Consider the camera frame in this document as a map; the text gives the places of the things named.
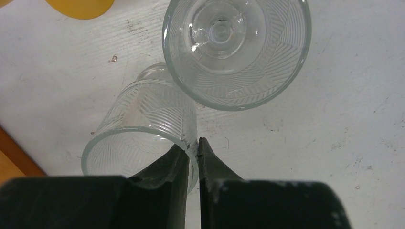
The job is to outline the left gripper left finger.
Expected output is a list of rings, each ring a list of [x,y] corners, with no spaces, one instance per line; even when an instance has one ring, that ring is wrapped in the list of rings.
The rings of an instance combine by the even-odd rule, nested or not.
[[[0,188],[3,229],[182,229],[189,158],[179,146],[131,177],[21,177]]]

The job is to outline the wooden rack base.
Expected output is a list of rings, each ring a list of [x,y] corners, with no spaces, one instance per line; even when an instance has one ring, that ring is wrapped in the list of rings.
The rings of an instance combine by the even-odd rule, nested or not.
[[[0,129],[0,184],[19,177],[43,177],[46,173],[16,141]]]

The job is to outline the yellow plastic goblet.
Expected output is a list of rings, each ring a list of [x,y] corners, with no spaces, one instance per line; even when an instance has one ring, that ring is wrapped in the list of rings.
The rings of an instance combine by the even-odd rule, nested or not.
[[[61,14],[79,20],[90,20],[106,13],[114,0],[46,0]]]

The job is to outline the clear etched glass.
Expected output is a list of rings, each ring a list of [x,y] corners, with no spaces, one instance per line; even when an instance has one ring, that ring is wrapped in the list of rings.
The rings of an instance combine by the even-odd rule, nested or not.
[[[189,157],[192,191],[198,179],[197,142],[195,103],[160,62],[118,95],[85,146],[81,169],[86,176],[130,177],[176,145]]]
[[[172,0],[162,27],[175,83],[201,105],[242,111],[296,78],[312,34],[305,0]]]

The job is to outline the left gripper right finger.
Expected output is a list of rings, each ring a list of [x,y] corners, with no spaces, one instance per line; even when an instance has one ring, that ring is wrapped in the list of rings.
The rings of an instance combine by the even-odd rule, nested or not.
[[[349,229],[345,209],[326,184],[247,180],[204,137],[198,143],[203,229]]]

